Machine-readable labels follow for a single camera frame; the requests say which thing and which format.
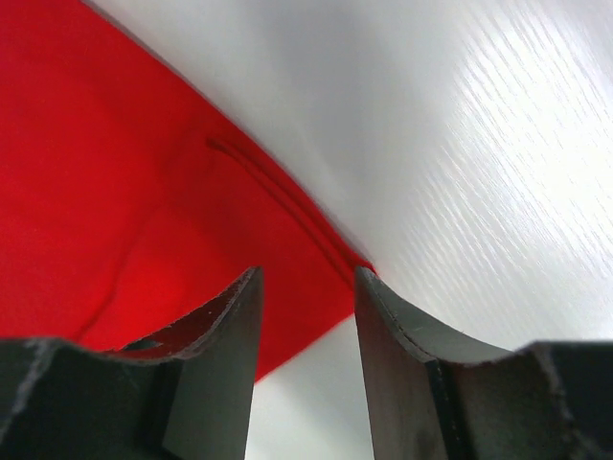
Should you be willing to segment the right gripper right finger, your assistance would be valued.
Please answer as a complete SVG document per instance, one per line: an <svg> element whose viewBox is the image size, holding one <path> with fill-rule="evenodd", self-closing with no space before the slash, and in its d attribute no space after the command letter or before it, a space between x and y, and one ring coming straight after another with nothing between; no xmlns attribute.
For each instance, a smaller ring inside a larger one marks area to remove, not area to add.
<svg viewBox="0 0 613 460"><path fill-rule="evenodd" d="M612 346L510 352L355 272L354 315L378 459L608 459Z"/></svg>

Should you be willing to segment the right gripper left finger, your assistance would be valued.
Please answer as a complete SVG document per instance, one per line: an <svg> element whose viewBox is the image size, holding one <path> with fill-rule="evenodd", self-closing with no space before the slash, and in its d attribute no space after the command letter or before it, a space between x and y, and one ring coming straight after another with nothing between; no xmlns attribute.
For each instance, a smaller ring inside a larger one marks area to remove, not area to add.
<svg viewBox="0 0 613 460"><path fill-rule="evenodd" d="M263 307L247 269L217 297L122 350L57 337L1 343L5 459L240 459Z"/></svg>

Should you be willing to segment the red t shirt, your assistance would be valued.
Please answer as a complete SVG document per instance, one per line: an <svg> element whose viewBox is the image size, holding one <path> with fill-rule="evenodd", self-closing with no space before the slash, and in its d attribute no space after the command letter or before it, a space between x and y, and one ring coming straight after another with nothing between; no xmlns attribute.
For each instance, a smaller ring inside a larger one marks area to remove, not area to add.
<svg viewBox="0 0 613 460"><path fill-rule="evenodd" d="M257 376L362 259L251 139L78 1L1 5L1 334L117 350L264 272Z"/></svg>

